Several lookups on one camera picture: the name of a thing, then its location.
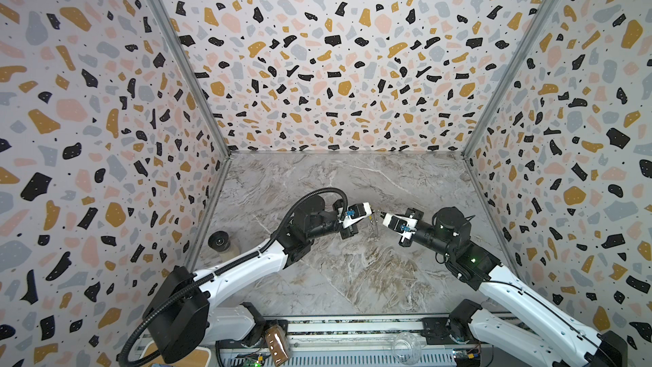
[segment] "patterned wallpaper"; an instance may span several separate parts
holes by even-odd
[[[652,354],[652,1],[561,0],[471,163],[560,309]]]
[[[143,0],[0,13],[0,364],[117,366],[217,151]]]
[[[464,147],[541,0],[163,0],[232,150]]]

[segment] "clear plastic container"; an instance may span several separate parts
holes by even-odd
[[[410,332],[401,332],[392,342],[392,354],[406,366],[413,366],[421,358],[421,343],[419,338]]]

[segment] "clear glass object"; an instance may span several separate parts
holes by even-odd
[[[421,358],[421,343],[410,332],[401,332],[392,341],[392,354],[406,366],[413,366]]]

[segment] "terrazzo wall panel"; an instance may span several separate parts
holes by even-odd
[[[117,366],[217,151],[143,0],[0,13],[0,365]]]
[[[464,146],[541,0],[163,0],[232,150]]]
[[[652,353],[652,0],[561,0],[471,161],[528,283]]]

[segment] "side wall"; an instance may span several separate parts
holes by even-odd
[[[541,0],[163,0],[232,150],[455,151]]]
[[[213,140],[143,0],[0,13],[0,364],[115,366],[194,241]]]
[[[652,1],[561,0],[471,163],[528,283],[652,345]]]

